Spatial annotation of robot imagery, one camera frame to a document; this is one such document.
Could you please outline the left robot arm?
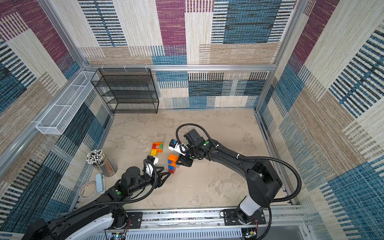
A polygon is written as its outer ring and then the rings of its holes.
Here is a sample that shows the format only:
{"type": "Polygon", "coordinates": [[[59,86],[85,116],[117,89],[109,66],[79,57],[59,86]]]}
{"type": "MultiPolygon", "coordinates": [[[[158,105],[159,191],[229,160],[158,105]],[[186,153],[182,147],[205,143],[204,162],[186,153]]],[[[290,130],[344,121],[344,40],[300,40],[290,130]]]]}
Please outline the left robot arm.
{"type": "Polygon", "coordinates": [[[171,174],[164,167],[144,163],[130,167],[112,187],[93,202],[57,219],[33,222],[24,240],[84,239],[110,227],[124,229],[129,220],[124,205],[139,202],[160,188],[171,174]]]}

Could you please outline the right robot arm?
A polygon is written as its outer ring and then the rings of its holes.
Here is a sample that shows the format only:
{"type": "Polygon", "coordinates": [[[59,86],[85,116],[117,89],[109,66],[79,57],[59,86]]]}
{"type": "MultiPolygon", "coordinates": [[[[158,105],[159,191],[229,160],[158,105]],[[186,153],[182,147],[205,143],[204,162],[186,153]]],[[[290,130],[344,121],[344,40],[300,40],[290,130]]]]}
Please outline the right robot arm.
{"type": "Polygon", "coordinates": [[[180,155],[180,164],[190,167],[195,159],[206,159],[221,164],[239,175],[247,182],[248,194],[237,207],[237,218],[247,225],[254,220],[254,213],[267,208],[282,187],[275,168],[268,160],[241,160],[241,155],[229,150],[217,141],[205,140],[192,129],[184,135],[187,152],[180,155]]]}

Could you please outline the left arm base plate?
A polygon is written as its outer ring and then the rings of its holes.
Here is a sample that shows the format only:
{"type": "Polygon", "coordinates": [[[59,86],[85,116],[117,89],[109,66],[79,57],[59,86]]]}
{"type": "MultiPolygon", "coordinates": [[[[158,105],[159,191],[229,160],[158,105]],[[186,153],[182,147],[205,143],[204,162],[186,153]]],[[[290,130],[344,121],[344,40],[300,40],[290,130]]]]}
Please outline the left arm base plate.
{"type": "Polygon", "coordinates": [[[139,229],[142,224],[143,212],[127,212],[126,230],[139,229]]]}

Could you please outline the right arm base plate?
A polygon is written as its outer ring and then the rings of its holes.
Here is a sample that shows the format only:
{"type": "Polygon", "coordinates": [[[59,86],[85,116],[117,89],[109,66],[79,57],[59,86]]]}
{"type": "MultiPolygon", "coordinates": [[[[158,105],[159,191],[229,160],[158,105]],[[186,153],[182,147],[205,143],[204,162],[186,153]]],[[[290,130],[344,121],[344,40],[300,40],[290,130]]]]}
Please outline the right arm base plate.
{"type": "Polygon", "coordinates": [[[264,225],[267,223],[262,209],[256,210],[251,216],[240,209],[224,209],[220,211],[219,215],[224,219],[226,226],[264,225]]]}

